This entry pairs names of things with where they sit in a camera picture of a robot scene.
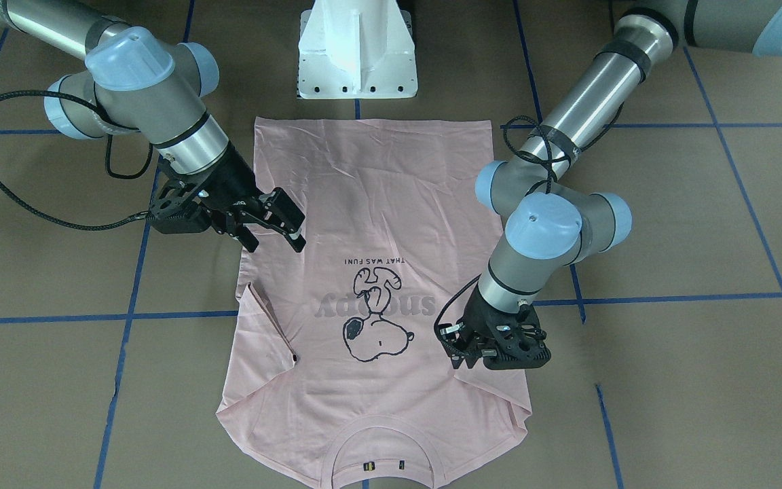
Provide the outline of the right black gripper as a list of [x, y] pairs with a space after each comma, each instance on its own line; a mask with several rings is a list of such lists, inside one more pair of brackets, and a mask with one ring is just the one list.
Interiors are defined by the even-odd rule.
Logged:
[[301, 234], [305, 220], [301, 208], [282, 188], [263, 194], [257, 187], [253, 170], [234, 146], [227, 146], [217, 161], [199, 171], [198, 179], [198, 188], [208, 193], [201, 199], [202, 205], [227, 217], [225, 232], [248, 253], [257, 250], [259, 241], [249, 231], [248, 224], [239, 219], [240, 212], [234, 206], [238, 202], [250, 204], [258, 197], [258, 224], [282, 235], [295, 253], [301, 253], [306, 247], [306, 239]]

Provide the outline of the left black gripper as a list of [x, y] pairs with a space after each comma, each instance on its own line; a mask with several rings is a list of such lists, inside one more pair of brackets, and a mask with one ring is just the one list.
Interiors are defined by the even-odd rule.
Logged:
[[466, 301], [462, 318], [459, 319], [459, 324], [462, 328], [458, 331], [456, 340], [453, 341], [453, 346], [462, 353], [464, 360], [482, 360], [483, 355], [494, 354], [491, 350], [485, 349], [486, 338], [483, 335], [486, 330], [485, 314], [488, 307], [493, 306], [490, 306], [487, 300], [484, 300], [478, 289], [474, 290], [468, 301]]

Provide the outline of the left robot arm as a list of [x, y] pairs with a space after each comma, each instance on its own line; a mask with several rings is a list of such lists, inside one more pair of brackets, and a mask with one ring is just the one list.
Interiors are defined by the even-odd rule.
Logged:
[[551, 352], [534, 300], [556, 269], [605, 253], [632, 231], [612, 193], [584, 195], [559, 180], [608, 132], [624, 102], [679, 47], [782, 56], [782, 1], [638, 1], [612, 39], [509, 161], [488, 164], [476, 198], [504, 220], [486, 270], [452, 324], [434, 333], [453, 368], [531, 369]]

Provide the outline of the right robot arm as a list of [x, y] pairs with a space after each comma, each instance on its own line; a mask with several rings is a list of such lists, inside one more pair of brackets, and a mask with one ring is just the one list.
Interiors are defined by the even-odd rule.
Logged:
[[[213, 229], [247, 251], [258, 247], [251, 225], [279, 233], [300, 253], [304, 214], [283, 189], [263, 192], [255, 174], [204, 96], [218, 86], [214, 56], [198, 43], [171, 44], [77, 1], [0, 1], [0, 27], [24, 32], [84, 62], [47, 90], [0, 95], [40, 96], [59, 133], [74, 139], [106, 139], [139, 133], [158, 152], [168, 180], [148, 210], [111, 224], [144, 220], [162, 234]], [[0, 181], [16, 204], [29, 205]]]

